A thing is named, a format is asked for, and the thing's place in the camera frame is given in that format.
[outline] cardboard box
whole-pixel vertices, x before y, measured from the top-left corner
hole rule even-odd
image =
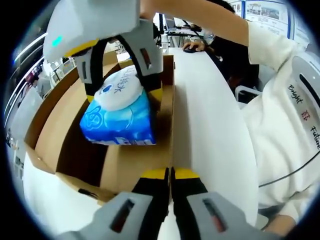
[[[146,170],[172,166],[174,117],[174,60],[163,58],[162,100],[156,119],[156,145],[93,144],[85,139],[80,120],[87,109],[85,87],[75,68],[43,101],[24,139],[32,164],[56,174],[76,191],[107,202],[117,193],[131,191]],[[104,78],[119,71],[114,52],[105,53]]]

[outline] blue wet wipes package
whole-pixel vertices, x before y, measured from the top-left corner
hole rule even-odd
[[[86,139],[104,145],[154,145],[152,111],[135,66],[110,75],[81,121]]]

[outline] white plastic lid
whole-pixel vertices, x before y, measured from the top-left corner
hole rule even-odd
[[[110,75],[94,94],[94,99],[104,110],[117,111],[134,103],[142,92],[136,67],[132,65]]]

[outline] computer mouse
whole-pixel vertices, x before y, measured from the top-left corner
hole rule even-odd
[[[188,53],[188,54],[193,54],[196,52],[196,47],[193,47],[193,48],[189,48],[187,47],[186,49],[183,50],[185,53]]]

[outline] poster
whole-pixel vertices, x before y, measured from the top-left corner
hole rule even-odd
[[[277,35],[289,37],[289,19],[286,5],[274,1],[246,1],[245,19]]]
[[[293,26],[294,26],[294,29],[293,29],[292,39],[306,48],[310,43],[310,40],[307,34],[308,28],[305,26],[302,19],[296,14],[294,15]]]
[[[240,17],[243,17],[242,14],[242,1],[234,1],[234,2],[230,2],[230,5],[232,6],[232,8],[235,11],[235,14],[237,14]]]

